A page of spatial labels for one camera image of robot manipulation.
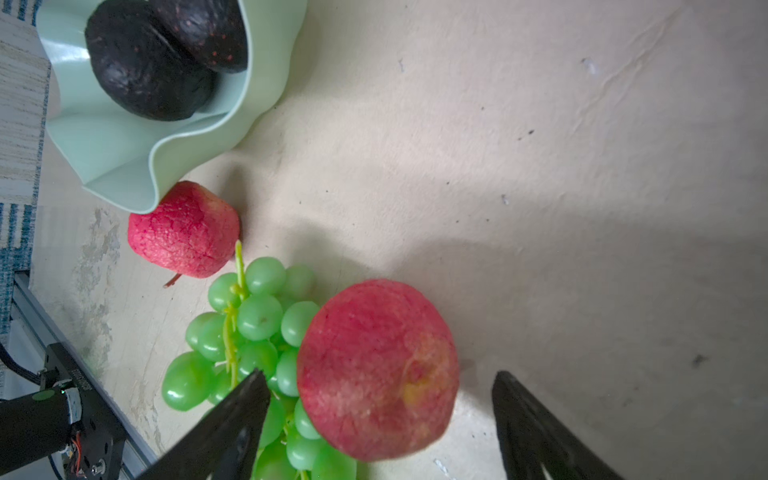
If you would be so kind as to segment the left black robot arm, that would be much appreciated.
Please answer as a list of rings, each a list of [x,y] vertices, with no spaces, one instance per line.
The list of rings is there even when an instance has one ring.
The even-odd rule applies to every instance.
[[[62,387],[1,400],[1,475],[61,451],[76,422]]]

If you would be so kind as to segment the red fake apple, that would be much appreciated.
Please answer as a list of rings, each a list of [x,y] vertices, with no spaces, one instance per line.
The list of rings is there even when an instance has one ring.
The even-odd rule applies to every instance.
[[[355,284],[314,316],[297,386],[315,430],[363,462],[391,460],[439,440],[460,384],[458,353],[436,307],[388,279]]]
[[[154,211],[129,216],[127,240],[144,260],[174,276],[208,278],[234,256],[240,239],[238,212],[202,185],[176,183]]]

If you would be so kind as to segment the green fake grape bunch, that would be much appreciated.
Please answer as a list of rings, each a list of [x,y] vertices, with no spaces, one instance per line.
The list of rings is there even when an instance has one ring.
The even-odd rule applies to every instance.
[[[354,479],[356,460],[317,432],[298,392],[299,347],[318,305],[310,295],[315,275],[303,265],[285,267],[273,257],[243,260],[213,281],[212,309],[195,317],[162,383],[165,403],[177,411],[203,402],[218,405],[253,373],[271,392],[251,476],[254,479]]]

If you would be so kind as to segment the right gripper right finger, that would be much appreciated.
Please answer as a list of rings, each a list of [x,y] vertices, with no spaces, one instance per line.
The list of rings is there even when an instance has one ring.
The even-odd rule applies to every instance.
[[[622,479],[510,372],[496,374],[491,397],[509,479]]]

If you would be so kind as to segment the dark fake avocado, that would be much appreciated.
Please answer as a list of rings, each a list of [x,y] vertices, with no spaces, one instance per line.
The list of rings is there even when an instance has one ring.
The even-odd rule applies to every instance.
[[[184,120],[213,94],[216,74],[181,46],[147,1],[100,3],[84,36],[99,85],[135,115]]]
[[[236,0],[159,0],[150,1],[150,5],[205,67],[232,74],[247,69],[247,33]]]

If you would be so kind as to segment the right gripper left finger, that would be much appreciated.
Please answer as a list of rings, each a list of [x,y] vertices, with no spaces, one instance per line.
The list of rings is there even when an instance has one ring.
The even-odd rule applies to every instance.
[[[264,374],[251,373],[140,478],[249,479],[270,398]]]

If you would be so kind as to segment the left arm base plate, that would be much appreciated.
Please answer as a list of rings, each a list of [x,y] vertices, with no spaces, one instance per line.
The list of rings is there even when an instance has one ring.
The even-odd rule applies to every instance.
[[[118,479],[127,432],[85,369],[62,343],[45,349],[42,387],[70,394],[76,422],[61,451],[65,479]]]

